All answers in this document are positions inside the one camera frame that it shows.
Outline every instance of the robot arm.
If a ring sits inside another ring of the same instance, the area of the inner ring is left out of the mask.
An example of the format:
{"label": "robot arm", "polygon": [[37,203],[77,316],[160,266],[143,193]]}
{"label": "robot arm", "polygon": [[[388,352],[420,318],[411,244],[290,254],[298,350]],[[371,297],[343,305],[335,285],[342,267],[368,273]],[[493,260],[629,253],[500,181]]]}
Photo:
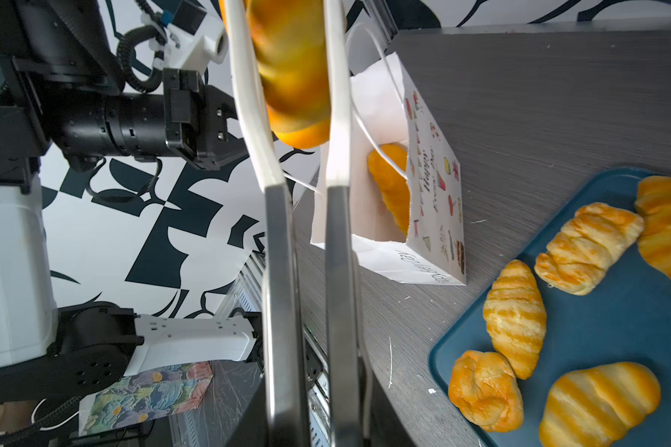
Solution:
{"label": "robot arm", "polygon": [[81,172],[104,156],[181,156],[214,170],[247,154],[228,137],[233,99],[202,80],[209,60],[223,60],[223,24],[187,4],[166,28],[164,94],[124,94],[97,0],[0,0],[0,403],[85,396],[161,365],[252,353],[258,334],[241,316],[58,309],[52,296],[38,177],[52,142]]}

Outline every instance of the bag handle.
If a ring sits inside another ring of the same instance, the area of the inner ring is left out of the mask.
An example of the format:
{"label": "bag handle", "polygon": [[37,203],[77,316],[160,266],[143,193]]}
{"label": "bag handle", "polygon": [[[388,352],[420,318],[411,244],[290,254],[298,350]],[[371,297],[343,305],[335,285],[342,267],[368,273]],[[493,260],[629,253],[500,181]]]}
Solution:
{"label": "bag handle", "polygon": [[[393,76],[393,71],[390,69],[390,64],[388,63],[387,59],[385,58],[385,51],[383,50],[383,47],[381,47],[380,42],[375,37],[375,34],[373,34],[373,31],[371,31],[369,28],[365,26],[363,22],[356,23],[350,28],[350,33],[348,34],[348,37],[346,38],[346,53],[350,54],[350,45],[353,43],[353,36],[356,34],[356,31],[358,29],[364,29],[371,37],[371,40],[373,41],[373,44],[375,45],[376,49],[378,50],[378,55],[380,56],[381,61],[385,64],[385,68],[388,70],[388,75],[390,76],[391,80],[391,85],[393,86],[393,89],[395,90],[395,95],[398,97],[398,100],[400,102],[400,107],[403,110],[403,113],[405,112],[405,104],[403,103],[403,96],[404,94],[401,94],[400,91],[398,90],[398,85],[395,82],[395,76]],[[385,152],[383,149],[380,148],[380,146],[376,143],[375,138],[371,135],[371,133],[368,131],[366,127],[366,123],[363,121],[363,118],[360,116],[360,113],[358,112],[358,108],[356,107],[356,103],[353,102],[353,115],[356,118],[356,121],[358,122],[358,126],[360,126],[361,130],[363,130],[363,133],[366,135],[366,138],[368,141],[371,143],[373,148],[376,150],[376,152],[383,157],[383,159],[397,172],[400,174],[400,176],[407,180],[408,177],[405,174],[405,171],[400,169],[400,166],[398,166],[389,156],[385,155]]]}

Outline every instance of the table surface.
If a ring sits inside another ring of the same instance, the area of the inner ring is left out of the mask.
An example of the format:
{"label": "table surface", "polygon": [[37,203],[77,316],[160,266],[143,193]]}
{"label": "table surface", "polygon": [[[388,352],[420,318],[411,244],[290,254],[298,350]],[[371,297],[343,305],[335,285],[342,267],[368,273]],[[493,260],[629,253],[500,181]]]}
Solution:
{"label": "table surface", "polygon": [[[399,34],[391,50],[462,165],[468,277],[404,285],[361,269],[368,352],[417,445],[478,446],[430,377],[430,348],[592,175],[616,165],[671,175],[671,31]],[[327,349],[312,214],[308,192],[294,215],[301,304]]]}

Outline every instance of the paper bag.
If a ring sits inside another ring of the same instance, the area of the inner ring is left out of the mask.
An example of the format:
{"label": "paper bag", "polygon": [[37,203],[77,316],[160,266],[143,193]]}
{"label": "paper bag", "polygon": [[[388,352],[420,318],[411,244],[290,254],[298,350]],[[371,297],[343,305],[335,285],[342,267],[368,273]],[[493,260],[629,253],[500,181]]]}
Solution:
{"label": "paper bag", "polygon": [[[350,177],[350,224],[353,250],[363,267],[399,282],[464,285],[461,171],[397,54],[351,78],[353,102],[378,145],[401,142],[408,148],[410,227],[407,237],[385,208],[368,172],[374,150],[353,119]],[[325,165],[330,148],[321,148],[311,244],[325,247]]]}

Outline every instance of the pastry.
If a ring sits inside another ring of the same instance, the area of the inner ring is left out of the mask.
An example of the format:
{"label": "pastry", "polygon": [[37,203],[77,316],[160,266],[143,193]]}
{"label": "pastry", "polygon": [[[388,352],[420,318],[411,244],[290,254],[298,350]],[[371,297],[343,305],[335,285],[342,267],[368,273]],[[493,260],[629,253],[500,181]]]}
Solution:
{"label": "pastry", "polygon": [[639,253],[671,279],[671,178],[652,175],[641,180],[636,210],[646,222]]}
{"label": "pastry", "polygon": [[450,401],[485,431],[517,430],[524,420],[514,371],[502,354],[467,351],[452,368]]}
{"label": "pastry", "polygon": [[[401,145],[382,145],[385,155],[395,162],[403,171],[407,166],[408,152]],[[378,184],[383,202],[398,228],[408,235],[410,228],[410,189],[407,181],[390,166],[377,151],[368,156],[368,170]]]}
{"label": "pastry", "polygon": [[641,424],[660,400],[656,376],[638,363],[568,372],[549,390],[539,440],[544,447],[606,447]]}
{"label": "pastry", "polygon": [[513,260],[502,270],[487,294],[483,316],[494,349],[507,357],[518,378],[529,378],[545,341],[546,311],[525,263]]}
{"label": "pastry", "polygon": [[591,292],[644,229],[641,216],[592,203],[574,218],[537,256],[535,272],[549,285],[573,295]]}
{"label": "pastry", "polygon": [[[322,0],[244,3],[271,130],[297,149],[328,141],[331,95]],[[219,5],[225,18],[223,0]]]}

